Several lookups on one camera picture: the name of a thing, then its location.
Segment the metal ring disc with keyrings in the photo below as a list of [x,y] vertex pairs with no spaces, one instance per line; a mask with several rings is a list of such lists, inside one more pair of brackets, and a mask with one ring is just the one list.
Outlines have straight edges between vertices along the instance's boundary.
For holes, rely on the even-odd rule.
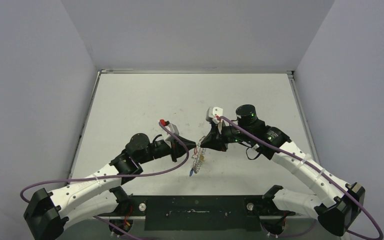
[[194,174],[197,174],[199,172],[199,170],[201,169],[201,166],[205,163],[205,161],[204,162],[199,161],[200,158],[204,158],[204,160],[205,160],[206,149],[201,147],[201,143],[205,138],[206,138],[205,135],[203,137],[201,137],[200,140],[198,141],[197,145],[196,145],[196,147],[198,149],[198,154],[192,155],[193,162],[191,165],[191,169],[194,170]]

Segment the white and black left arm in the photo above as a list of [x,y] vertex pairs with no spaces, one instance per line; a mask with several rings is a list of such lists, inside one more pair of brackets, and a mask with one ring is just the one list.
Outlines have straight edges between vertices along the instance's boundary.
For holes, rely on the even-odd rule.
[[177,134],[153,141],[134,134],[125,149],[101,169],[57,188],[35,191],[23,217],[36,240],[55,240],[67,228],[90,217],[114,212],[124,215],[129,201],[121,186],[143,172],[141,164],[170,156],[173,162],[196,147]]

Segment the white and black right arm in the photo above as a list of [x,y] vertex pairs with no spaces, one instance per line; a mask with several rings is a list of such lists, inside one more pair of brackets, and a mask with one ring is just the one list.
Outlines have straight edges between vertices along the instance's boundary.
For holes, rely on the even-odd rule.
[[259,156],[288,170],[312,192],[306,194],[274,185],[263,196],[262,207],[266,213],[289,211],[306,215],[335,236],[345,234],[362,211],[366,190],[361,184],[350,184],[322,168],[287,134],[260,120],[251,104],[236,109],[236,126],[222,119],[222,115],[222,108],[208,108],[205,118],[211,129],[201,147],[225,152],[229,144],[248,145]]

